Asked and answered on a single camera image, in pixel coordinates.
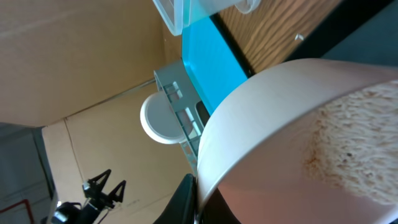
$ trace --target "white wall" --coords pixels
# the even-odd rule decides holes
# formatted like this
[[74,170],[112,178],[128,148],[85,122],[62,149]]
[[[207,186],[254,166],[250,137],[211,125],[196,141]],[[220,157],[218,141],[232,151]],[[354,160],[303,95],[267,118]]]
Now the white wall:
[[[36,223],[49,214],[50,195],[29,129],[0,125],[0,210],[27,199]],[[0,214],[0,223],[29,223],[24,205]]]

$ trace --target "clear plastic container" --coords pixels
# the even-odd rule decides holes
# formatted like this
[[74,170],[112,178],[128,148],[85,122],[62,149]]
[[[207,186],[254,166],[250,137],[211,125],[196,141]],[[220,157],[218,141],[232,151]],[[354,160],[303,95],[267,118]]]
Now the clear plastic container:
[[242,0],[154,0],[164,22],[173,35],[194,22],[213,15]]

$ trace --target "wooden table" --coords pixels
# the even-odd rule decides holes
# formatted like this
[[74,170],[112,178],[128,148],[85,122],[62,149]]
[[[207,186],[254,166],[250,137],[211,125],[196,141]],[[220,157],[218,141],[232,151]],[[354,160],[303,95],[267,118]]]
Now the wooden table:
[[[283,62],[342,0],[262,0],[250,14],[235,7],[220,16],[256,73]],[[181,57],[181,36],[164,25],[167,63]]]

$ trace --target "blue plastic panel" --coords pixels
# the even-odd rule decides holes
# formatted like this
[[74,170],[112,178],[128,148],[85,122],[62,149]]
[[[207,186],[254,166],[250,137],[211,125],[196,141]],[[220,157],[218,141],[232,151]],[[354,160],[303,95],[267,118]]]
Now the blue plastic panel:
[[182,60],[210,115],[248,79],[209,17],[182,31]]

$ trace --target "cardboard box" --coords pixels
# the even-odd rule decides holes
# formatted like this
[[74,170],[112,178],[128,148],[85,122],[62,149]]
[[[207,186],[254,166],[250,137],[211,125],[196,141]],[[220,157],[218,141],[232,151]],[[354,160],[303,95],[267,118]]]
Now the cardboard box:
[[127,186],[103,223],[152,223],[191,172],[179,146],[158,144],[141,127],[139,110],[155,85],[99,103],[165,65],[153,2],[0,5],[0,122],[45,126],[60,201],[84,202],[83,180],[112,169],[104,192],[124,179]]
[[111,169],[104,192],[124,179],[127,186],[105,223],[152,223],[161,214],[191,170],[179,145],[159,144],[141,127],[142,102],[155,91],[151,84],[43,129],[60,201],[83,203],[83,180]]

